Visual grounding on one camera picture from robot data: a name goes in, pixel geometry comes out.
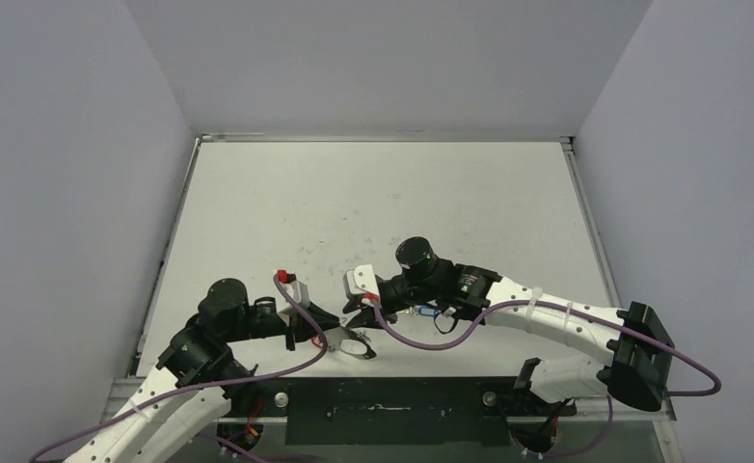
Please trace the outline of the silver metal key plate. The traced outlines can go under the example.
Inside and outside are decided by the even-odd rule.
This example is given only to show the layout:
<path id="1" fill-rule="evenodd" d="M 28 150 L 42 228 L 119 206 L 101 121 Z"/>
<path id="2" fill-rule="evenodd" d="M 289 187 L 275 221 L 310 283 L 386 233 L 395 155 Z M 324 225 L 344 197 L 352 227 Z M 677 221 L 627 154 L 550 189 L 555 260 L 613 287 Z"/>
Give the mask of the silver metal key plate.
<path id="1" fill-rule="evenodd" d="M 369 345 L 368 339 L 361 334 L 345 327 L 336 327 L 325 332 L 328 348 L 358 360 L 369 361 L 377 357 L 377 353 Z"/>

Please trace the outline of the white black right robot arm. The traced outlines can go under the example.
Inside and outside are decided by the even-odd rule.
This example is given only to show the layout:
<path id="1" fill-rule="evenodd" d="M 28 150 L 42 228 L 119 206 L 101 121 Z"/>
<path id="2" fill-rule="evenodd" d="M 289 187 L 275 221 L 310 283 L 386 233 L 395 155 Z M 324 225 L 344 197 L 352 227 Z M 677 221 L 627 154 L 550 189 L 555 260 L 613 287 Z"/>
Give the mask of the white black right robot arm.
<path id="1" fill-rule="evenodd" d="M 496 271 L 440 258 L 421 236 L 403 241 L 395 259 L 401 271 L 387 280 L 370 264 L 345 272 L 344 310 L 354 315 L 352 325 L 379 328 L 396 313 L 429 306 L 472 327 L 518 329 L 576 350 L 576 358 L 523 363 L 513 399 L 528 414 L 599 395 L 646 412 L 665 402 L 674 343 L 652 307 L 597 307 L 552 296 Z"/>

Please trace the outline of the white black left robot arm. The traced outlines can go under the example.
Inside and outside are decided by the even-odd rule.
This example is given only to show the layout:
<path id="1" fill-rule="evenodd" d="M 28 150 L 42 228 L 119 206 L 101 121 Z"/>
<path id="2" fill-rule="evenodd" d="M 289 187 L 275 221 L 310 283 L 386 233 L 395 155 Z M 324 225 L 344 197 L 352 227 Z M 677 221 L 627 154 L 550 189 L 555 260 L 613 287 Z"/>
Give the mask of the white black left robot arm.
<path id="1" fill-rule="evenodd" d="M 225 278 L 211 285 L 193 315 L 170 340 L 140 387 L 112 419 L 80 433 L 84 445 L 69 462 L 163 462 L 210 422 L 248 413 L 261 382 L 280 379 L 319 362 L 338 316 L 310 301 L 307 287 L 289 273 L 274 277 L 289 308 L 250 301 L 246 286 Z M 295 367 L 265 374 L 243 366 L 234 342 L 283 337 L 286 347 L 318 340 L 321 350 Z"/>

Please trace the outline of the blue white key tag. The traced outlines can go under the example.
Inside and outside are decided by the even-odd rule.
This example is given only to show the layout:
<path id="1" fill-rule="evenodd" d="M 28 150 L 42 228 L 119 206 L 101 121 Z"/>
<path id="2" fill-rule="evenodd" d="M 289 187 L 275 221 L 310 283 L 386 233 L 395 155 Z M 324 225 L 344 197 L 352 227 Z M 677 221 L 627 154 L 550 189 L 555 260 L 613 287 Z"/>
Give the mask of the blue white key tag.
<path id="1" fill-rule="evenodd" d="M 431 318 L 434 318 L 434 317 L 436 317 L 436 316 L 437 316 L 437 315 L 438 315 L 438 314 L 439 314 L 440 312 L 439 312 L 439 311 L 438 311 L 437 309 L 435 309 L 435 308 L 431 308 L 431 307 L 425 307 L 425 306 L 419 306 L 419 307 L 416 307 L 416 308 L 415 308 L 415 313 L 416 313 L 416 314 L 417 314 L 418 316 L 424 316 L 424 317 L 431 317 Z"/>

